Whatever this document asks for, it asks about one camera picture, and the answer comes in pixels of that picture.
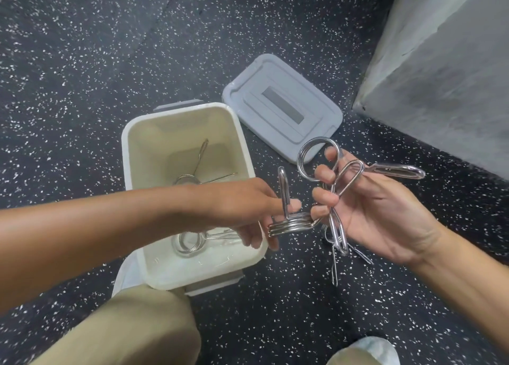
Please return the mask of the person's left forearm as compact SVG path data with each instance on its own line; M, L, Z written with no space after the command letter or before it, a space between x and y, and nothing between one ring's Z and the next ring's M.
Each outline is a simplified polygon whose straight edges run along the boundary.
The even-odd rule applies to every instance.
M129 248L205 229L190 186L0 210L0 316Z

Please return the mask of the white plastic storage bin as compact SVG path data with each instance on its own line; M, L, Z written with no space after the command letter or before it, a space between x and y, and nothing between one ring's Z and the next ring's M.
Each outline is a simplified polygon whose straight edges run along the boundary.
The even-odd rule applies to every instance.
M159 106L131 120L122 133L126 190L171 186L182 174L194 173L200 147L208 147L196 177L206 182L233 172L228 180L255 176L245 136L236 113L223 103L193 102ZM242 242L207 244L191 257L178 255L169 237L135 250L145 284L157 290L183 288L199 295L238 283L242 269L258 263L267 251Z

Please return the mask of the person's right hand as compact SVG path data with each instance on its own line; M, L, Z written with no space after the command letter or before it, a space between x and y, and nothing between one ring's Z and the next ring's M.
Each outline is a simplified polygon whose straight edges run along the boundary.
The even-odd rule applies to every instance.
M314 205L314 220L333 206ZM334 206L349 238L393 263L410 266L429 248L438 220L413 193L390 177L363 173Z

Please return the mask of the grey plastic bin lid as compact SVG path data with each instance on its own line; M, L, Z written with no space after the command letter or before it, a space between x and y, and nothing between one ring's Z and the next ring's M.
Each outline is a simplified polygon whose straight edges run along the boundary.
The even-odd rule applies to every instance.
M226 85L222 101L292 164L307 141L331 138L343 122L338 105L272 54L259 55Z

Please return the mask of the grey concrete block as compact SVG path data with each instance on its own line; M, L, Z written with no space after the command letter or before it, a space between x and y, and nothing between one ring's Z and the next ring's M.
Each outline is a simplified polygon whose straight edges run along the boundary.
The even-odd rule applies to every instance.
M352 108L509 181L509 0L394 0Z

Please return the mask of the person's left hand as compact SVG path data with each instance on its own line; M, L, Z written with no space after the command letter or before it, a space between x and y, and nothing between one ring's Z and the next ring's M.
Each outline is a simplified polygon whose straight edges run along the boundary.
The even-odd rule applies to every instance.
M237 231L243 244L259 249L263 241L279 249L277 237L268 227L284 219L283 201L262 179L218 182L199 186L197 211L204 226L228 227Z

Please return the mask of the metal spring collar clip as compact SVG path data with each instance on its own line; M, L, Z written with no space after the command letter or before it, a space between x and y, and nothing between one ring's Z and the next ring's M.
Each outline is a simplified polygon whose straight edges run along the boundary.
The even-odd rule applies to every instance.
M210 242L228 245L240 242L239 234L231 228L219 228L205 232L182 232L169 237L173 250L180 256L191 257L200 253Z
M334 240L332 238L332 233L329 231L329 227L326 226L326 225L323 225L321 227L321 229L322 229L322 235L323 235L324 241L327 242L328 244L330 244L331 256L332 256L332 264L331 264L331 269L330 269L331 281L332 281L332 284L335 287L337 287L338 284L339 284L338 274L337 274L337 261L336 261L336 253L338 252L338 250L334 246ZM358 248L353 246L350 242L348 243L348 248L353 250L353 252L358 257L363 259L366 262L367 265L369 265L369 266L373 266L374 265L373 261L366 254L361 252Z
M354 174L350 180L346 183L342 183L343 177L349 170L352 170ZM341 198L348 188L357 180L358 177L364 172L365 165L360 160L352 160L346 163L346 165L338 171L334 183L332 184L330 191ZM347 236L344 226L340 220L340 217L333 206L329 211L329 229L332 235L332 244L339 251L342 256L349 255L349 246L347 242Z
M297 169L300 173L300 175L308 180L309 182L318 182L319 180L311 177L307 174L307 172L304 169L304 158L307 155L308 151L319 144L329 144L336 150L336 162L334 164L333 170L336 171L336 176L340 175L339 170L339 159L343 157L343 152L338 146L338 144L328 138L328 137L315 137L307 141L303 144L302 148L297 153L297 160L296 165ZM425 177L425 172L415 166L410 165L401 165L401 164L380 164L380 163L374 163L371 166L366 166L364 163L362 163L360 160L354 160L348 164L345 165L343 169L341 169L341 172L348 171L348 169L352 169L354 172L369 172L369 173L377 173L387 176L393 176L393 177L402 177L402 178L408 178L413 180L421 180Z
M288 205L290 204L289 181L284 167L278 168L278 183L283 202L284 219L274 220L268 226L268 236L278 237L286 233L296 233L308 231L320 223L320 219L313 220L310 213L292 213L290 214Z
M200 151L199 151L199 155L198 155L198 161L197 161L197 164L194 168L194 173L192 174L182 174L180 176L178 176L174 182L173 185L185 185L185 184L192 184L192 185L202 185L202 184L206 184L206 183L211 183L211 182L216 182L216 181L219 181L219 180L223 180L227 177L232 177L234 175L236 175L237 173L236 172L233 172L231 174L228 174L228 175L224 175L224 176L220 176L220 177L217 177L215 179L212 179L212 180L209 180L209 181L206 181L206 182L202 182L200 181L197 177L196 177L196 173L198 171L198 168L200 166L200 163L201 163L201 160L204 156L204 153L208 147L208 144L209 144L209 140L208 139L205 139L204 142L202 143L201 147L200 147Z

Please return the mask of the person's right forearm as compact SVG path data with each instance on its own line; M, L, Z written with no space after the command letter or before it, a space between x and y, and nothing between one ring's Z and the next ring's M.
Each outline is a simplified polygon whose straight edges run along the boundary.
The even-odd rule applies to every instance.
M509 355L509 267L441 224L411 270Z

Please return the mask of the beige trouser leg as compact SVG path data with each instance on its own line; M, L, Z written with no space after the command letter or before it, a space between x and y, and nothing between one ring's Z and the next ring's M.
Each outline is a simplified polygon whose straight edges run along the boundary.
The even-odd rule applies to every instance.
M201 349L183 289L120 291L29 365L195 365Z

